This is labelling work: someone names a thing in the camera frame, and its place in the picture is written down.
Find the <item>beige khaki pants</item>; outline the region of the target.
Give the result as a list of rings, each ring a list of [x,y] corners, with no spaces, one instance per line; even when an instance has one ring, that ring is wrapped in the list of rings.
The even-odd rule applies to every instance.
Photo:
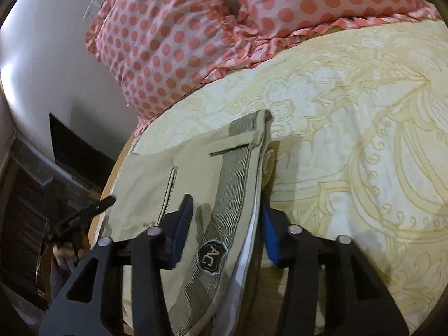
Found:
[[[263,158],[272,116],[260,110],[159,153],[129,153],[115,181],[115,204],[99,236],[136,237],[178,209],[193,215],[180,262],[161,274],[175,335],[232,335],[238,329],[260,208]]]

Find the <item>black television screen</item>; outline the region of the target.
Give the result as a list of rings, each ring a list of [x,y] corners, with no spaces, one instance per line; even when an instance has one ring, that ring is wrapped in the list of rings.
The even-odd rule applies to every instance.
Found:
[[[49,132],[55,162],[75,178],[102,192],[115,161],[95,149],[49,113]]]

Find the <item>yellow patterned bed sheet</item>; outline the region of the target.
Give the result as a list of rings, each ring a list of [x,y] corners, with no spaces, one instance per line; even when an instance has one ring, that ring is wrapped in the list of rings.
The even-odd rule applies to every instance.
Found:
[[[159,153],[260,110],[261,189],[311,233],[347,234],[410,332],[447,288],[447,26],[384,24],[310,39],[200,88],[127,143]]]

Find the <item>pink polka dot pillow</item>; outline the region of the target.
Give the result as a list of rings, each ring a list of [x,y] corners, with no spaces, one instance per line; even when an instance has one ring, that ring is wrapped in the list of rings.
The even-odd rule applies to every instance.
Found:
[[[438,20],[426,0],[234,0],[230,21],[239,58],[251,66],[279,51],[334,30]]]
[[[128,105],[136,132],[201,86],[244,66],[223,0],[105,0],[86,33]]]

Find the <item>white wall switch plate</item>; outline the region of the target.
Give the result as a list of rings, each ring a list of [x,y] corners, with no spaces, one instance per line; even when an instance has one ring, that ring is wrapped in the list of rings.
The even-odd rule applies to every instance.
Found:
[[[90,0],[83,14],[82,20],[93,19],[99,12],[105,1],[106,0]]]

